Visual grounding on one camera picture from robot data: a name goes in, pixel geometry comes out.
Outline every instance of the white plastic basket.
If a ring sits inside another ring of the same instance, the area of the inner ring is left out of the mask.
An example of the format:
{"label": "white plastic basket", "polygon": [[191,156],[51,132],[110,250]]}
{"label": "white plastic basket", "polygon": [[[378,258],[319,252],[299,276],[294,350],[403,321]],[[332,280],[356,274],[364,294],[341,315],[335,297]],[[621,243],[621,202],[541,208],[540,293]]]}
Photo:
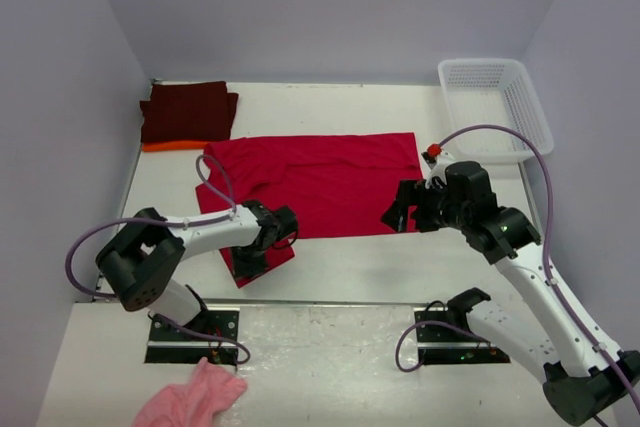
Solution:
{"label": "white plastic basket", "polygon": [[[510,59],[455,59],[438,65],[453,130],[497,124],[523,134],[545,155],[553,137],[524,65]],[[481,162],[516,163],[533,152],[515,137],[479,130],[454,139],[461,153]]]}

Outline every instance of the white wall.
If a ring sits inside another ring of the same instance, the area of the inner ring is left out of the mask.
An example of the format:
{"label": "white wall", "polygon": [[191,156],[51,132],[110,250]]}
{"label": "white wall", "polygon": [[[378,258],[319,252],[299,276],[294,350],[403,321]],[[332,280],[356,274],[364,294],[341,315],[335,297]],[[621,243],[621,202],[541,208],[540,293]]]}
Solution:
{"label": "white wall", "polygon": [[110,0],[150,77],[437,82],[519,58],[553,0]]}
{"label": "white wall", "polygon": [[[22,427],[35,425],[75,296],[66,249],[117,213],[148,82],[107,0],[0,11],[0,425]],[[93,245],[78,257],[88,283]]]}
{"label": "white wall", "polygon": [[[596,320],[638,350],[640,0],[556,0],[524,61],[556,141],[553,256]],[[620,404],[621,425],[638,425]]]}

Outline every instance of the white table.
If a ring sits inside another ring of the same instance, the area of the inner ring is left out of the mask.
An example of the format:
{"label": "white table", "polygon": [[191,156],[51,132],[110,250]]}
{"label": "white table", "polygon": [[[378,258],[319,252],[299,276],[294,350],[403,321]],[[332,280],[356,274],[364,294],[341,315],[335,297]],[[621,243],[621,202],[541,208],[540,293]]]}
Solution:
{"label": "white table", "polygon": [[[414,131],[425,148],[449,130],[435,87],[229,87],[241,99],[233,137]],[[195,156],[142,154],[125,214],[147,206],[166,215],[197,214]],[[518,167],[488,170],[500,203],[530,214]],[[395,368],[395,342],[413,322],[406,303],[446,300],[480,287],[506,310],[535,321],[459,233],[300,240],[295,250],[295,260],[243,289],[217,253],[190,259],[176,273],[205,298],[247,304],[239,340],[253,359],[238,375],[249,390],[217,425],[565,425],[519,365],[428,367],[413,374]],[[249,299],[354,305],[248,305]],[[355,305],[360,302],[405,305]],[[75,305],[38,425],[126,426],[164,385],[185,382],[192,366],[143,364],[148,329],[143,312],[127,314],[114,303]],[[416,361],[414,336],[402,359]],[[609,411],[603,417],[616,426]]]}

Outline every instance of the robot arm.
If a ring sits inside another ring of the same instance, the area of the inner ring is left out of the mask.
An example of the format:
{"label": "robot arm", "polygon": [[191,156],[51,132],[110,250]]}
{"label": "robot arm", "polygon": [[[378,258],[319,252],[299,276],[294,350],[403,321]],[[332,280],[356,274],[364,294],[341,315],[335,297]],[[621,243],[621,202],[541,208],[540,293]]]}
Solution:
{"label": "robot arm", "polygon": [[181,326],[192,325],[206,307],[191,288],[171,279],[179,262],[231,247],[234,278],[255,277],[267,269],[265,251],[298,230],[288,207],[272,212],[247,201],[234,215],[227,214],[184,219],[162,217],[153,208],[141,210],[136,217],[183,227],[127,224],[100,251],[96,264],[125,310],[148,308]]}
{"label": "robot arm", "polygon": [[[543,384],[553,409],[569,424],[582,425],[623,397],[625,387],[600,351],[608,351],[629,382],[640,380],[640,353],[624,352],[584,309],[553,267],[551,285],[542,267],[540,234],[517,209],[499,207],[489,176],[477,162],[456,162],[438,146],[423,157],[431,172],[403,181],[382,221],[400,232],[411,218],[421,232],[442,227],[461,231],[471,248],[518,290],[542,329],[503,312],[489,295],[472,289],[447,304],[454,325],[491,341]],[[598,340],[597,348],[578,328],[552,287],[564,294]]]}

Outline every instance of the pink towel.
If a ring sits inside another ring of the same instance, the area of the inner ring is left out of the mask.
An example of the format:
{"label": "pink towel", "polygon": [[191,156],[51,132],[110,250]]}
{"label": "pink towel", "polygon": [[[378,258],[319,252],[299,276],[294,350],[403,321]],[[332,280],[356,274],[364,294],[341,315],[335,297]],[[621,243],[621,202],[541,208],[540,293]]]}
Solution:
{"label": "pink towel", "polygon": [[211,427],[247,390],[247,383],[200,359],[187,384],[170,384],[138,413],[132,427]]}

